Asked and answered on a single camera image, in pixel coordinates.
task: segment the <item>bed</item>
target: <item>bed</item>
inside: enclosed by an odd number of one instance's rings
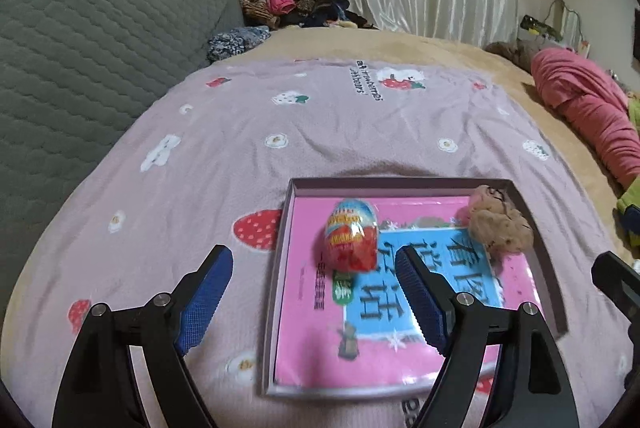
[[[186,362],[222,428],[403,426],[399,399],[309,405],[255,393],[272,245],[240,239],[234,224],[276,212],[290,178],[313,176],[513,180],[560,281],[569,333],[559,347],[581,426],[606,417],[622,394],[631,344],[590,267],[609,249],[632,259],[612,214],[618,189],[540,104],[529,75],[464,44],[342,28],[281,30],[244,55],[197,67],[140,111],[22,270],[0,370],[36,428],[50,426],[78,311],[99,301],[143,304],[172,289],[214,244],[234,252],[234,276]],[[389,72],[410,81],[385,83]],[[250,362],[243,370],[239,358]],[[139,352],[134,363],[152,426],[163,426]],[[478,425],[485,401],[474,398],[468,426]]]

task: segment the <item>strawberry print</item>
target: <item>strawberry print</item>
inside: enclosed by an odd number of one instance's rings
[[[412,88],[424,88],[424,85],[418,82],[410,82],[409,80],[396,80],[394,75],[390,78],[382,80],[382,84],[388,88],[398,88],[400,90],[411,90]]]
[[[80,327],[82,327],[84,317],[89,312],[90,308],[91,300],[76,300],[69,308],[69,312],[66,314],[66,317],[71,322],[71,330],[73,334],[78,334],[78,332],[80,332]]]
[[[494,378],[487,378],[481,381],[478,381],[476,385],[476,392],[480,392],[480,394],[487,394],[491,392],[491,387],[494,384]]]
[[[397,88],[399,90],[411,90],[412,88],[424,88],[421,81],[424,81],[424,73],[415,69],[394,69],[386,67],[376,73],[378,81],[387,88]]]
[[[278,239],[281,210],[261,210],[238,218],[234,223],[234,235],[250,248],[272,251]]]
[[[211,88],[219,87],[220,85],[230,81],[231,80],[229,78],[216,78],[215,80],[208,82],[207,87],[211,87]]]

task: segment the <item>blue label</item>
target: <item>blue label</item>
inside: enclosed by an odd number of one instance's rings
[[[361,227],[373,226],[376,222],[376,214],[373,208],[365,201],[358,199],[345,199],[338,203],[324,230],[324,234],[329,235],[340,226],[350,226],[353,223],[360,224]]]
[[[344,308],[345,321],[355,327],[357,337],[386,337],[394,331],[421,336],[394,268],[396,251],[406,245],[413,246],[427,268],[442,274],[454,291],[501,306],[484,248],[466,229],[381,231],[378,266],[353,275],[354,297]]]

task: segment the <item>white flower print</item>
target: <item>white flower print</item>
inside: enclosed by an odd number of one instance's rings
[[[274,134],[264,140],[265,145],[269,148],[284,148],[289,144],[289,139],[284,134]]]
[[[438,148],[447,153],[454,153],[458,151],[458,145],[452,139],[441,137],[438,140]]]
[[[127,218],[127,215],[125,215],[123,211],[118,210],[115,212],[109,221],[109,233],[116,233],[117,231],[120,231],[125,218]]]
[[[255,381],[257,361],[255,352],[246,350],[232,358],[225,367],[225,371],[236,378],[242,384],[251,384]]]

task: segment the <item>blue gripper pad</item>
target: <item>blue gripper pad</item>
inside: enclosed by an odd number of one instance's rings
[[[425,341],[443,355],[448,341],[444,312],[438,307],[402,249],[396,252],[396,277]]]
[[[234,261],[231,251],[223,249],[193,298],[180,314],[180,333],[175,348],[181,356],[197,347],[209,327],[218,303],[231,279]]]
[[[640,208],[635,204],[628,206],[622,214],[622,226],[631,233],[640,234]]]

